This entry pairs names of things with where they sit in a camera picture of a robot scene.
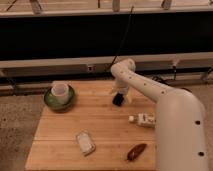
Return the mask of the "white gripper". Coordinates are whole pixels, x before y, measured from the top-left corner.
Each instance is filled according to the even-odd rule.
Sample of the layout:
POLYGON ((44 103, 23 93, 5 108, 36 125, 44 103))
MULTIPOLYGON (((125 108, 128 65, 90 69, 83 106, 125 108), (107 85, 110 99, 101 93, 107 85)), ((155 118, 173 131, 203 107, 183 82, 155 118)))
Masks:
POLYGON ((110 94, 112 95, 116 92, 123 94, 124 99, 127 103, 132 103, 132 95, 131 95, 131 91, 129 91, 129 86, 127 83, 119 79, 115 79, 115 83, 113 88, 110 90, 110 94))

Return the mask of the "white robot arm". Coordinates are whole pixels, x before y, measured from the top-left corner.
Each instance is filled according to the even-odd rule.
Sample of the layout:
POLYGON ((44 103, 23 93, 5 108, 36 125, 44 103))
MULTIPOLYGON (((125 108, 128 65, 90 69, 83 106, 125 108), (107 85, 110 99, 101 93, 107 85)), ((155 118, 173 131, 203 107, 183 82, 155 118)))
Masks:
POLYGON ((210 171, 202 102, 191 92, 173 88, 135 73, 132 59, 111 67, 114 91, 129 86, 156 103, 156 171, 210 171))

